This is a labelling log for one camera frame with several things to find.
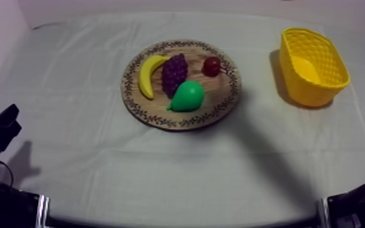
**pear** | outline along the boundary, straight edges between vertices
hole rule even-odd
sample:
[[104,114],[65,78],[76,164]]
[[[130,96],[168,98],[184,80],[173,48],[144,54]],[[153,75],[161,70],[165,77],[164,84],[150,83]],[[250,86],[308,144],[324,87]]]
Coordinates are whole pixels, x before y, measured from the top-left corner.
[[167,110],[173,112],[193,112],[204,101],[204,88],[196,81],[185,81],[179,85]]

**plastic fruit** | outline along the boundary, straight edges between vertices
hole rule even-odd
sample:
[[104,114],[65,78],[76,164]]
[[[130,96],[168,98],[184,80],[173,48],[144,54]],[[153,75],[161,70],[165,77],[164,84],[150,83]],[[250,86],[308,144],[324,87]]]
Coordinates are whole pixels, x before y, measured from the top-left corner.
[[140,76],[139,76],[139,88],[141,93],[147,99],[153,99],[154,97],[152,82],[151,82],[153,72],[168,59],[170,59],[170,57],[161,55],[152,55],[148,59],[146,59],[143,65],[141,66]]
[[204,61],[203,74],[209,77],[215,77],[221,72],[221,60],[217,57],[208,57]]
[[204,101],[204,88],[196,81],[183,82],[177,89],[167,110],[192,112],[201,107]]
[[172,98],[181,83],[187,79],[188,64],[183,54],[171,57],[162,66],[162,90]]

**yellow plastic basket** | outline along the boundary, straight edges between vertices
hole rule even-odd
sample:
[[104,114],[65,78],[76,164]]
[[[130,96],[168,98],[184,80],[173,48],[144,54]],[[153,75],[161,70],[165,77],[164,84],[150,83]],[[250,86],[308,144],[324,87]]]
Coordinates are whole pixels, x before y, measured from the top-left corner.
[[305,106],[327,104],[350,82],[332,42],[305,28],[282,32],[280,65],[289,96]]

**banana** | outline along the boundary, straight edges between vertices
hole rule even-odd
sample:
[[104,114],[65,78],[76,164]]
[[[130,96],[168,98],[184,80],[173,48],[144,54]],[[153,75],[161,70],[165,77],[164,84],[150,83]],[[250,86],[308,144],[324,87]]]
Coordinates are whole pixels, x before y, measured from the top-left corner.
[[147,99],[153,99],[153,88],[151,77],[153,72],[164,62],[169,60],[170,57],[161,55],[152,55],[146,61],[144,61],[141,66],[140,76],[139,76],[139,88],[141,93]]

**table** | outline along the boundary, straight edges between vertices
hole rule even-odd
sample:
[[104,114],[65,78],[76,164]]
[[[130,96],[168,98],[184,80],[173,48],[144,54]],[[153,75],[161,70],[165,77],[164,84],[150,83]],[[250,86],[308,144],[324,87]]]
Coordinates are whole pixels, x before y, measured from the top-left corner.
[[[337,46],[352,83],[322,109],[286,98],[280,32],[307,27]],[[147,127],[122,103],[129,61],[167,39],[197,39],[237,64],[243,97],[207,129]],[[249,15],[97,15],[33,30],[0,73],[0,111],[23,130],[1,156],[15,187],[51,215],[96,224],[255,226],[315,213],[365,183],[365,35]],[[0,179],[8,181],[0,168]]]

